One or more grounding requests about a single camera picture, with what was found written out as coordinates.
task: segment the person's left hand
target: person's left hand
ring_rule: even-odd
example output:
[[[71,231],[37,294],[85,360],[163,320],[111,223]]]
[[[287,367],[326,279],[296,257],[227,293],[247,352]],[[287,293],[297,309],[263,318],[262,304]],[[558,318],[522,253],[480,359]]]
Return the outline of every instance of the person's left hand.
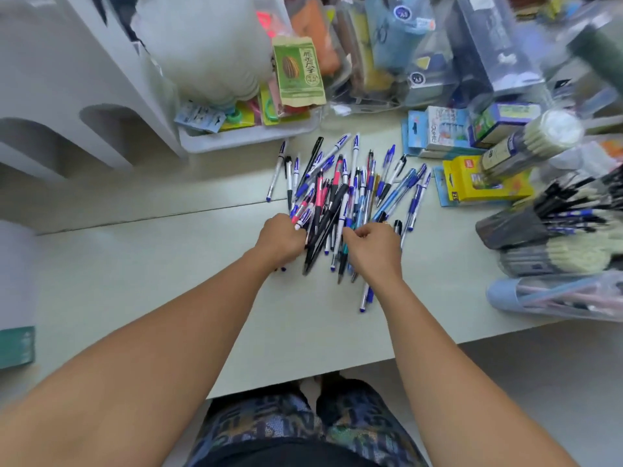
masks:
[[[290,217],[279,213],[264,223],[255,249],[266,258],[270,266],[277,268],[296,259],[305,249],[307,232],[296,231]]]

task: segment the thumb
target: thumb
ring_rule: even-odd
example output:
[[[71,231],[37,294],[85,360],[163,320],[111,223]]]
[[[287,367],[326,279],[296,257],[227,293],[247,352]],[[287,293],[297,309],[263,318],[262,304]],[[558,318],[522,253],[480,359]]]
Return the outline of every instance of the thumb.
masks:
[[[354,248],[357,245],[357,241],[361,239],[351,228],[344,228],[342,231],[342,239],[349,248]]]

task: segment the green snack packet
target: green snack packet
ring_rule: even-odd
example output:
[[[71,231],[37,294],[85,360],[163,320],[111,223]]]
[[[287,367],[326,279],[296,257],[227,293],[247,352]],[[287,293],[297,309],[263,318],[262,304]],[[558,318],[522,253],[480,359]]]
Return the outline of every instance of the green snack packet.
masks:
[[[276,36],[272,41],[281,101],[292,108],[326,104],[316,49],[311,40],[309,37]]]

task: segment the leg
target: leg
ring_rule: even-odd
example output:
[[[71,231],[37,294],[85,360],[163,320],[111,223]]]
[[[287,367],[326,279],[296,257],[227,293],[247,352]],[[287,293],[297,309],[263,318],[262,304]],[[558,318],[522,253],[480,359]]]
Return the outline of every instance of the leg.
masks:
[[[427,467],[416,444],[381,396],[361,380],[339,374],[323,378],[316,412],[327,441],[381,466]]]
[[[194,466],[208,453],[230,444],[288,437],[323,438],[322,421],[298,384],[235,393],[212,402],[186,465]]]

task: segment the tabletop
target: tabletop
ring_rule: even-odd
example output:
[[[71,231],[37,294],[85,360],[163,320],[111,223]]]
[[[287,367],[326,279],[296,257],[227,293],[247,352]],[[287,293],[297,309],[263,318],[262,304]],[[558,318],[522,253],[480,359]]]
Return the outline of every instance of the tabletop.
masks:
[[[402,150],[399,113],[323,121],[289,153],[307,163],[360,131],[369,149]],[[0,218],[38,233],[37,361],[31,386],[76,353],[220,271],[250,248],[264,221],[287,211],[285,180],[265,202],[279,143],[223,150],[181,162],[143,125],[130,128],[134,170],[110,171],[77,151],[70,180],[43,185],[5,176]],[[350,158],[350,142],[344,149]],[[435,161],[426,161],[434,165]],[[410,158],[408,167],[420,164]],[[393,219],[404,219],[407,200]],[[503,274],[474,231],[491,207],[442,209],[431,184],[402,257],[406,282],[457,342],[531,328],[547,319],[505,314],[485,298]],[[338,285],[321,256],[309,276],[302,259],[269,277],[210,397],[394,357],[378,303],[358,311],[363,281]],[[24,390],[19,377],[13,386]]]

